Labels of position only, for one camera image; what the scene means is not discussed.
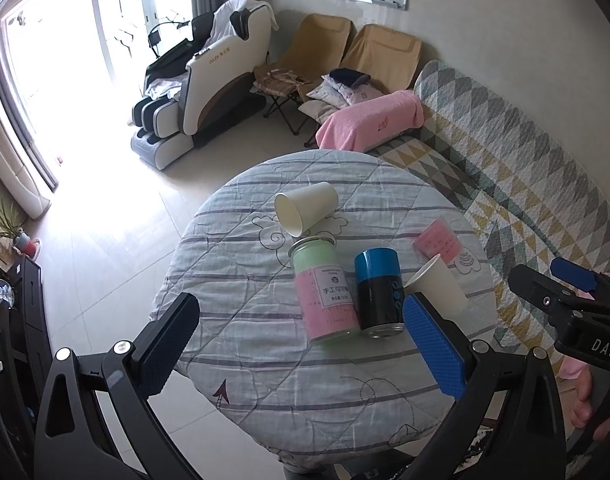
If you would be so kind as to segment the person's right hand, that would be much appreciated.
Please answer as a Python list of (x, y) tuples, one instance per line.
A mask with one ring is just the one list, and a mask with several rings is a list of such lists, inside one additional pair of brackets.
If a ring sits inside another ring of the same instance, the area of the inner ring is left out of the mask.
[[(586, 367), (575, 380), (575, 397), (570, 404), (570, 414), (568, 419), (575, 429), (584, 429), (593, 415), (593, 408), (590, 402), (592, 393), (593, 379), (590, 368)], [(610, 419), (594, 430), (593, 440), (603, 441), (610, 432)]]

